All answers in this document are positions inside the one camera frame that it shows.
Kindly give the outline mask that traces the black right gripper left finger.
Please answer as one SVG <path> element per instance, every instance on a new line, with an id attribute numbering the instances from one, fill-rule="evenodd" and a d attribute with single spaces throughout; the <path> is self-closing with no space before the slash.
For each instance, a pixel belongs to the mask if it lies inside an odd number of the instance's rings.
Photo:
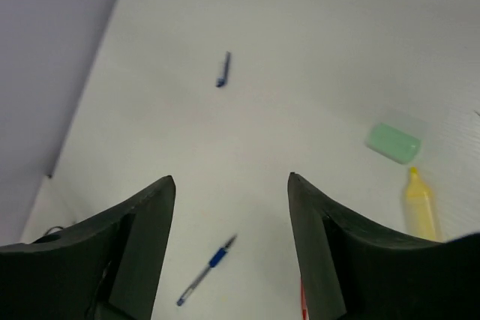
<path id="1" fill-rule="evenodd" d="M 1 247 L 1 318 L 150 319 L 175 197 L 168 175 L 61 231 Z"/>

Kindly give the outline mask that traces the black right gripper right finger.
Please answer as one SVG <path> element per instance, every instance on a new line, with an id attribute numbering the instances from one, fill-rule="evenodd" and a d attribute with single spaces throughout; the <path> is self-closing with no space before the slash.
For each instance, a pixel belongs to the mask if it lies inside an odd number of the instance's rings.
<path id="1" fill-rule="evenodd" d="M 310 319 L 477 319 L 479 235 L 389 229 L 291 173 L 289 213 Z"/>

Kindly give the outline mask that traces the yellow highlighter pen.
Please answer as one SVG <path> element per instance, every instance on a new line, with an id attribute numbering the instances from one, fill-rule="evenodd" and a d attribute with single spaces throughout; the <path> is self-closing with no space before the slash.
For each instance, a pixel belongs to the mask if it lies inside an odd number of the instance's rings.
<path id="1" fill-rule="evenodd" d="M 429 241 L 442 240 L 432 189 L 420 176 L 416 167 L 409 168 L 403 206 L 406 227 L 412 236 Z"/>

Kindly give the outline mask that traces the green highlighter cap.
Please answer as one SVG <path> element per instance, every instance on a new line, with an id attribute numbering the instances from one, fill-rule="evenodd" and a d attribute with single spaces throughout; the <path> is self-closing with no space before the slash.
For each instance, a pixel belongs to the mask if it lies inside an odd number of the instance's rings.
<path id="1" fill-rule="evenodd" d="M 399 164 L 408 164 L 420 151 L 422 141 L 385 123 L 370 130 L 366 146 Z"/>

